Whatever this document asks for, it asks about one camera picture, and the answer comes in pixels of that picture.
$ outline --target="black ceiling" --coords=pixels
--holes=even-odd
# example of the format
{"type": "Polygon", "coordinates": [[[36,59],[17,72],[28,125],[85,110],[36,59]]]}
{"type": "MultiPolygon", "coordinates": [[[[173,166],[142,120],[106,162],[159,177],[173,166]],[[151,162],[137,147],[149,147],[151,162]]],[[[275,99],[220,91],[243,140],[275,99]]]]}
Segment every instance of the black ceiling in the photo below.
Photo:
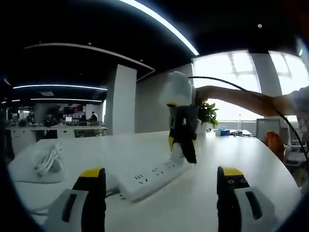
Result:
{"type": "MultiPolygon", "coordinates": [[[[295,52],[295,31],[280,1],[163,1],[138,0],[164,17],[206,55],[233,49],[295,52]]],[[[140,10],[118,0],[9,1],[0,7],[0,73],[12,86],[27,84],[107,85],[117,63],[151,70],[106,53],[76,47],[27,46],[44,43],[88,45],[141,61],[157,72],[184,65],[195,57],[168,29],[140,10]]],[[[32,98],[8,90],[2,95],[32,98]]],[[[58,98],[97,95],[95,91],[68,93],[58,98]]]]}

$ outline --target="office desk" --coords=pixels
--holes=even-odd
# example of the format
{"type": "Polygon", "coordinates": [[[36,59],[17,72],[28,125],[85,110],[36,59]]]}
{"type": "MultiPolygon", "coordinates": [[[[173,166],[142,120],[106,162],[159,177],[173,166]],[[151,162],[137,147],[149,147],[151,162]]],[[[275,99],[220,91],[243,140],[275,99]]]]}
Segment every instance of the office desk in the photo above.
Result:
{"type": "Polygon", "coordinates": [[[107,130],[102,126],[65,126],[56,125],[52,127],[9,127],[7,130],[11,131],[12,147],[15,156],[29,145],[35,144],[37,139],[37,131],[57,131],[58,138],[75,138],[75,130],[107,130]]]}
{"type": "MultiPolygon", "coordinates": [[[[86,169],[104,167],[117,174],[169,158],[167,131],[92,138],[41,140],[22,151],[9,165],[11,175],[26,172],[21,167],[35,151],[60,141],[66,178],[58,184],[16,183],[27,208],[50,204],[64,189],[72,188],[86,169]]],[[[172,183],[139,203],[114,195],[106,199],[108,232],[216,232],[217,167],[241,170],[251,186],[258,187],[275,205],[280,222],[300,199],[294,179],[279,159],[258,139],[215,137],[213,132],[197,139],[197,165],[172,183]]]]}

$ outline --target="human arm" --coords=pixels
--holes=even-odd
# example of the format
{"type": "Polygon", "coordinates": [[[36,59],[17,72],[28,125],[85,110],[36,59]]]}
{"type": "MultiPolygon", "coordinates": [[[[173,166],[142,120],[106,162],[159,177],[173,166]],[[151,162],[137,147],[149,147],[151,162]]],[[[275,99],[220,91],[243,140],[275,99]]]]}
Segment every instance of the human arm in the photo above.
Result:
{"type": "Polygon", "coordinates": [[[286,116],[295,114],[295,109],[292,102],[292,93],[277,97],[270,97],[256,92],[251,93],[258,96],[262,100],[258,99],[253,94],[242,90],[216,86],[204,86],[197,88],[197,101],[206,101],[208,98],[219,99],[238,105],[262,116],[277,116],[278,114],[276,111],[274,111],[274,109],[267,104],[267,102],[269,102],[286,116]]]}

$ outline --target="power strip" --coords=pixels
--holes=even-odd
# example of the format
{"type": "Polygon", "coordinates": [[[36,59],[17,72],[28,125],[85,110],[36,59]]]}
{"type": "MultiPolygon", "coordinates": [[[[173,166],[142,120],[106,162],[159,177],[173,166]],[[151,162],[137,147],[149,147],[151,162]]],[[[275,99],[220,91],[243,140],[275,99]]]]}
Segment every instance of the power strip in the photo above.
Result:
{"type": "Polygon", "coordinates": [[[160,163],[154,168],[127,171],[122,175],[117,175],[121,193],[132,202],[143,200],[169,184],[192,166],[185,160],[178,148],[173,149],[172,153],[174,155],[171,155],[168,161],[160,163]]]}

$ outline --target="orange object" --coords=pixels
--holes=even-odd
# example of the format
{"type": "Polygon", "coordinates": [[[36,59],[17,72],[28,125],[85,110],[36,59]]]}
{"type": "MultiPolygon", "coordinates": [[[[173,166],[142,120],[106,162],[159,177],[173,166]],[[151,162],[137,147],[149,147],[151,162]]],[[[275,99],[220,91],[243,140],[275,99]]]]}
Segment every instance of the orange object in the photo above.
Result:
{"type": "Polygon", "coordinates": [[[273,131],[268,131],[265,137],[265,144],[281,161],[283,161],[284,145],[278,134],[273,131]]]}

